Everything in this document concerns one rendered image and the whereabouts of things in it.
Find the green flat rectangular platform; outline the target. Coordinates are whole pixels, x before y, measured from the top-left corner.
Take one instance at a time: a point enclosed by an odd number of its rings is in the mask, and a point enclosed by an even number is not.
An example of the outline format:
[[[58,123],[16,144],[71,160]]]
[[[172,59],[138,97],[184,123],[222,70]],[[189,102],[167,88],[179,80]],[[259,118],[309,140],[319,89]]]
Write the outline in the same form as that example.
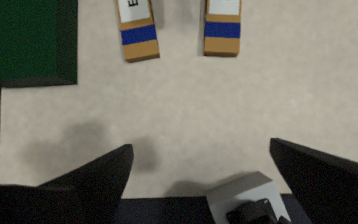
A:
[[[0,0],[0,87],[77,84],[78,0]]]

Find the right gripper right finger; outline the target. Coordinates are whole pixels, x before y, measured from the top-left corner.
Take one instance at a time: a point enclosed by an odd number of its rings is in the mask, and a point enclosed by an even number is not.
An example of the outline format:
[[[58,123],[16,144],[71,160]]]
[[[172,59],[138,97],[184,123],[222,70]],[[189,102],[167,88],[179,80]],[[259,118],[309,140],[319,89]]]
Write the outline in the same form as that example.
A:
[[[358,224],[358,162],[277,137],[269,154],[312,224]]]

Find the white label with black e6013 text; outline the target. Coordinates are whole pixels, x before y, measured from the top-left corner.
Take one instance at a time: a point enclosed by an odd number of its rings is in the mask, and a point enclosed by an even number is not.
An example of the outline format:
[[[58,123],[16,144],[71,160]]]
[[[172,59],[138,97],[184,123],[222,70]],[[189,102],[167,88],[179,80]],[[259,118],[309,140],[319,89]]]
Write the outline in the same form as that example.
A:
[[[125,60],[160,58],[151,0],[116,0]]]

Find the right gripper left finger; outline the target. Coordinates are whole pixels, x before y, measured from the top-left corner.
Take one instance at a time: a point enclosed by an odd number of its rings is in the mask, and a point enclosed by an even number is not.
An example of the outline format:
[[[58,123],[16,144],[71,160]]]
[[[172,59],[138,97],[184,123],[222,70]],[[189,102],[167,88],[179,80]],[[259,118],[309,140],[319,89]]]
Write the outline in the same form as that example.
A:
[[[0,224],[111,224],[133,160],[124,144],[39,187],[0,184]]]

